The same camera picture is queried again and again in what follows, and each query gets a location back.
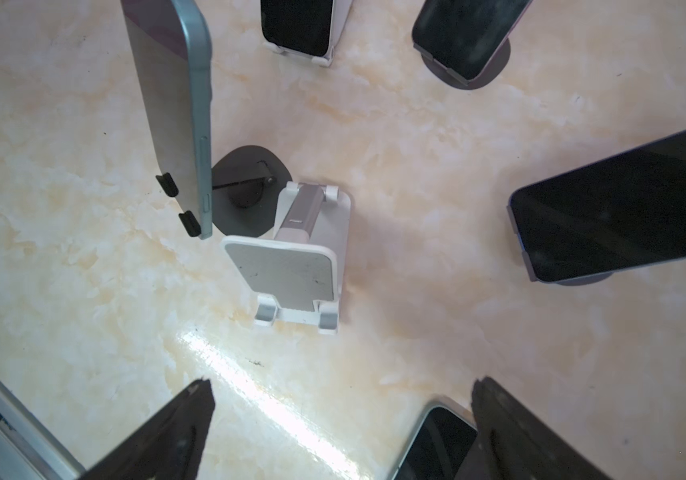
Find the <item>grey round stand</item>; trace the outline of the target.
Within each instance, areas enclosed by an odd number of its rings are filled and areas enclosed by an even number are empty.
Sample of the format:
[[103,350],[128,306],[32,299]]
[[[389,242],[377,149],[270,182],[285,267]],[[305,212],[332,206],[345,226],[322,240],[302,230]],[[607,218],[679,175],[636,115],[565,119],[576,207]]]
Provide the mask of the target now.
[[156,180],[177,201],[180,223],[192,238],[224,235],[259,237],[274,224],[278,196],[292,180],[285,164],[270,150],[239,147],[210,170],[198,171],[192,154],[160,155]]

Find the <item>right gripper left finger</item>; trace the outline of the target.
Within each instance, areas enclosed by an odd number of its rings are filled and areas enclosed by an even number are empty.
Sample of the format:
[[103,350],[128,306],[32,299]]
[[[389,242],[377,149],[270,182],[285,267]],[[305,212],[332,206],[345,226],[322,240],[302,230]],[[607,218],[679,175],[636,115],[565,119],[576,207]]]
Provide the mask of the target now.
[[81,478],[195,479],[215,407],[211,382],[192,382]]

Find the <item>teal phone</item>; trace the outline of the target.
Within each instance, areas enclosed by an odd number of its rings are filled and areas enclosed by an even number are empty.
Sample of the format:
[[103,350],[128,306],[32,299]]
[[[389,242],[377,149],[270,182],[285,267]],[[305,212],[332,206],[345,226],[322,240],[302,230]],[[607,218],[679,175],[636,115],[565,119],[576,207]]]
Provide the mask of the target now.
[[120,3],[163,192],[180,206],[191,237],[213,233],[211,59],[206,20],[194,1]]
[[454,479],[477,436],[468,409],[436,396],[421,410],[386,479]]

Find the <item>white folding phone stand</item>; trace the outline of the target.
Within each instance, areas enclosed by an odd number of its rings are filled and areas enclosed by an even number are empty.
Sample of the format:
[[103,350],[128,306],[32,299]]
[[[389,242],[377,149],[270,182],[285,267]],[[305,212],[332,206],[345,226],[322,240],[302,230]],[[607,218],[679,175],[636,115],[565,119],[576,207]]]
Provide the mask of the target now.
[[338,331],[351,213],[351,198],[339,187],[289,182],[271,238],[224,237],[222,249],[256,294],[255,324]]

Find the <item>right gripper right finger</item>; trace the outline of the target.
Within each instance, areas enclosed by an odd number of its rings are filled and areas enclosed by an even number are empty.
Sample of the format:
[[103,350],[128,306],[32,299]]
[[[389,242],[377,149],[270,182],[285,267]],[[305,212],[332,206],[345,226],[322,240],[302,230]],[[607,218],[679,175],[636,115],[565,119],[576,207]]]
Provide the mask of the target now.
[[477,436],[457,479],[609,479],[493,378],[474,383],[471,407]]

